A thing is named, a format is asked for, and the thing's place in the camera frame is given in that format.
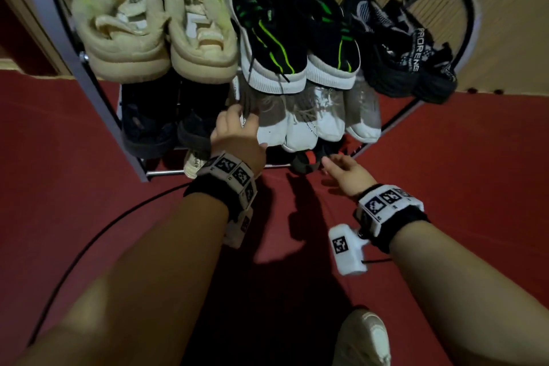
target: wristband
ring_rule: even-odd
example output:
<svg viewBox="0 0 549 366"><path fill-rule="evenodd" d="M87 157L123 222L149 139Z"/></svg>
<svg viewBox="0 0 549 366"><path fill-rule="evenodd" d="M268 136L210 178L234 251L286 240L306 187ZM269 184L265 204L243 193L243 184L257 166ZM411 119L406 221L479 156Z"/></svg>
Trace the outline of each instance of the wristband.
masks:
<svg viewBox="0 0 549 366"><path fill-rule="evenodd" d="M183 196L194 192L222 201L229 209L230 220L237 222L240 213L250 208L257 187L252 170L242 160L222 152L204 164Z"/></svg>
<svg viewBox="0 0 549 366"><path fill-rule="evenodd" d="M360 223L360 237L371 238L372 244L389 253L389 243L406 224L429 221L423 203L396 185L376 184L359 196L354 213Z"/></svg>

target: black and green sneaker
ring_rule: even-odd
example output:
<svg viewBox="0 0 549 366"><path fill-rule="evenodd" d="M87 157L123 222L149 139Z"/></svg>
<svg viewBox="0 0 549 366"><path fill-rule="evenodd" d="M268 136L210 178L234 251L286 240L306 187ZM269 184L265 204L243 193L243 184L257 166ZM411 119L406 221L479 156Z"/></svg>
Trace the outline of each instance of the black and green sneaker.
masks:
<svg viewBox="0 0 549 366"><path fill-rule="evenodd" d="M289 0L308 54L307 78L350 90L360 69L360 52L351 34L351 17L335 0Z"/></svg>
<svg viewBox="0 0 549 366"><path fill-rule="evenodd" d="M244 77L268 94L294 94L306 82L307 49L293 25L288 0L227 0L240 28Z"/></svg>

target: cable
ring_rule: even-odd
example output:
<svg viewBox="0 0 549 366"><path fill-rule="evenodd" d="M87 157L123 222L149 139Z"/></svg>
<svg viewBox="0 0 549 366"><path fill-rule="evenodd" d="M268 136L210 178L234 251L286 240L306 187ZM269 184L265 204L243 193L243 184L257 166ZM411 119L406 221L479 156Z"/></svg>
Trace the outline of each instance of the cable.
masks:
<svg viewBox="0 0 549 366"><path fill-rule="evenodd" d="M169 190L161 192L160 194L156 194L154 197L151 197L151 198L148 198L145 201L142 201L138 205L133 206L131 209L124 211L120 216L116 217L112 222L110 222L103 229L101 229L101 231L98 234L93 236L92 240L90 240L87 243L87 245L84 246L84 248L81 251L79 251L79 253L76 255L76 257L74 258L72 263L69 265L69 267L67 268L67 270L65 271L65 273L61 277L61 280L58 282L58 284L53 289L53 292L49 296L48 302L46 303L44 309L40 313L40 318L39 318L38 322L36 323L36 326L35 326L35 328L32 332L32 335L31 335L31 338L29 339L29 342L27 343L27 347L30 347L35 343L36 338L38 337L38 333L40 333L40 329L44 325L44 321L45 321L46 317L48 316L49 310L50 310L51 306L53 305L53 301L55 301L55 298L57 297L57 294L59 293L59 290L61 289L61 286L63 286L63 284L65 283L66 279L69 277L69 275L72 272L72 270L74 269L74 267L79 263L80 259L82 259L82 256L84 256L84 254L88 251L88 249L90 247L92 247L92 245L95 242L97 242L97 240L99 240L99 238L101 236L103 236L103 234L106 233L107 230L109 230L112 226L117 224L120 220L122 220L127 215L129 215L129 214L133 213L135 210L143 207L145 204L148 204L151 201L156 200L157 198L161 198L165 195L168 195L171 192L174 192L174 191L180 190L182 188L185 188L189 184L190 184L190 182L187 182L187 183L182 184L182 185L178 185L177 187L170 188Z"/></svg>
<svg viewBox="0 0 549 366"><path fill-rule="evenodd" d="M375 260L363 260L362 263L366 265L367 263L382 263L382 262L392 262L391 258L388 259L375 259Z"/></svg>

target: black shoe sole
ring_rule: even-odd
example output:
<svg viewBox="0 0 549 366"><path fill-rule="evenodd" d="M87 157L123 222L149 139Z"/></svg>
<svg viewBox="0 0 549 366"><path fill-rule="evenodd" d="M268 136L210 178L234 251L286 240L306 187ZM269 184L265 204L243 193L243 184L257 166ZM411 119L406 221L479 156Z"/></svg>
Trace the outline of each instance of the black shoe sole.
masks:
<svg viewBox="0 0 549 366"><path fill-rule="evenodd" d="M449 99L456 88L457 80L448 81L442 77L422 73L419 85L414 88L412 94L427 103L441 105Z"/></svg>
<svg viewBox="0 0 549 366"><path fill-rule="evenodd" d="M177 125L177 139L182 146L193 151L202 152L204 154L209 154L211 151L210 138L205 138L203 136L194 135L187 132L183 127L182 122L179 122Z"/></svg>
<svg viewBox="0 0 549 366"><path fill-rule="evenodd" d="M409 97L419 85L419 73L399 71L385 65L377 47L373 47L370 64L365 64L362 69L368 84L388 97Z"/></svg>
<svg viewBox="0 0 549 366"><path fill-rule="evenodd" d="M168 151L175 148L177 145L177 138L174 136L157 144L141 144L129 140L124 131L122 131L122 143L124 143L124 148L129 154L143 160L153 160L161 158Z"/></svg>

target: person's left hand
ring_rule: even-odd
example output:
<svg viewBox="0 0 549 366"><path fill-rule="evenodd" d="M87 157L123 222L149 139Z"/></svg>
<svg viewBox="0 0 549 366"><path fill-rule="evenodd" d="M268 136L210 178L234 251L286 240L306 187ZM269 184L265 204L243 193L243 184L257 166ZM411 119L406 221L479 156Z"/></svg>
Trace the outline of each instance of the person's left hand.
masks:
<svg viewBox="0 0 549 366"><path fill-rule="evenodd" d="M250 113L244 127L240 123L242 106L232 105L227 111L219 113L214 131L211 134L211 153L228 152L244 161L259 175L265 167L267 144L257 142L259 116Z"/></svg>

